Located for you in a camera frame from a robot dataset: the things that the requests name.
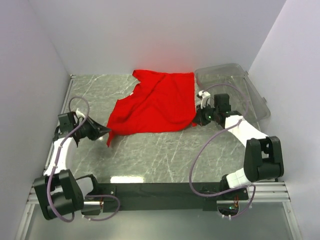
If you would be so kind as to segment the red t shirt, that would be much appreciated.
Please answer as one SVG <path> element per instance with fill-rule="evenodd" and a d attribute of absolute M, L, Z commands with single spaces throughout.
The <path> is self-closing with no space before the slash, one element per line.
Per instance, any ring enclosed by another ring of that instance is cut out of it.
<path fill-rule="evenodd" d="M 116 101 L 107 127 L 107 146 L 116 136 L 177 132 L 196 115 L 194 73 L 166 73 L 136 69 L 132 93 Z"/>

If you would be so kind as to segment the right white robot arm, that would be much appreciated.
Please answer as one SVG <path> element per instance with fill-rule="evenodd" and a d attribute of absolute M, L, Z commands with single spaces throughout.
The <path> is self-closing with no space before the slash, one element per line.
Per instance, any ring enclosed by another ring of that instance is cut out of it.
<path fill-rule="evenodd" d="M 230 200 L 242 187 L 284 175 L 282 146 L 278 137 L 259 131 L 240 112 L 232 110 L 227 93 L 211 96 L 201 90 L 197 97 L 201 102 L 196 107 L 194 122 L 200 126 L 216 122 L 223 132 L 231 133 L 245 147 L 243 167 L 224 175 L 218 192 L 213 196 Z"/>

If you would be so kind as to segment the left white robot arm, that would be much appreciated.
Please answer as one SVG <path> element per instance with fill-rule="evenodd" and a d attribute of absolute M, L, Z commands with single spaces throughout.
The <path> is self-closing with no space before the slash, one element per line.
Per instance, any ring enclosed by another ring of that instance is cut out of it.
<path fill-rule="evenodd" d="M 96 200 L 100 195 L 97 179 L 89 174 L 75 178 L 70 167 L 80 140 L 96 141 L 111 129 L 97 123 L 80 111 L 58 115 L 59 125 L 53 137 L 53 152 L 47 169 L 33 182 L 33 188 L 46 220 L 59 218 L 72 222 L 65 215 L 74 215 L 84 208 L 85 198 Z"/>

